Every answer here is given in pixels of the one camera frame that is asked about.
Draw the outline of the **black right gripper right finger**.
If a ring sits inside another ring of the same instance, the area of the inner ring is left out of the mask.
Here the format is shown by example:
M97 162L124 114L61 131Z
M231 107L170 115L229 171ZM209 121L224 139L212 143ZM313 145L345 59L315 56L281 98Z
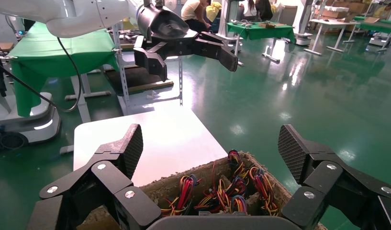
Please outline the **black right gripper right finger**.
M391 230L391 185L347 165L328 146L304 139L282 125L278 151L299 185L282 216L312 230L328 207L362 230Z

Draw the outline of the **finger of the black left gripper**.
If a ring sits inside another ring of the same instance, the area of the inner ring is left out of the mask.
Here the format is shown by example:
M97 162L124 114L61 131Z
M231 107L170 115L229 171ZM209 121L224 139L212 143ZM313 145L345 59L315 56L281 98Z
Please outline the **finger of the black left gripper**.
M167 66L164 62L166 56L165 48L166 42L159 42L150 49L148 48L152 43L148 43L143 35L137 37L134 44L134 60L135 64L139 67L143 67L151 75L157 75L165 82L167 80Z
M228 40L212 33L202 32L194 40L194 54L218 60L230 72L238 67L238 57Z

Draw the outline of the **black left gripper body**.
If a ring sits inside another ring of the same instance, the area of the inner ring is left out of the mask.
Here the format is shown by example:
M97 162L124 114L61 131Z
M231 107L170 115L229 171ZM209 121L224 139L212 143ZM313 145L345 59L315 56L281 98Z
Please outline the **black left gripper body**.
M193 54L198 33L167 7L142 6L137 12L137 22L149 53L157 53L162 58Z

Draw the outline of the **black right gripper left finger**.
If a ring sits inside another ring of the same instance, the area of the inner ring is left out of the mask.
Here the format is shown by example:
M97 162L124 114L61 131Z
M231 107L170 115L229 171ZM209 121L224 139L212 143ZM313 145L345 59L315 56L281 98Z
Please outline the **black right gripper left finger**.
M139 124L120 140L100 145L84 166L42 188L27 229L75 230L101 206L123 230L150 227L161 210L132 181L143 146Z

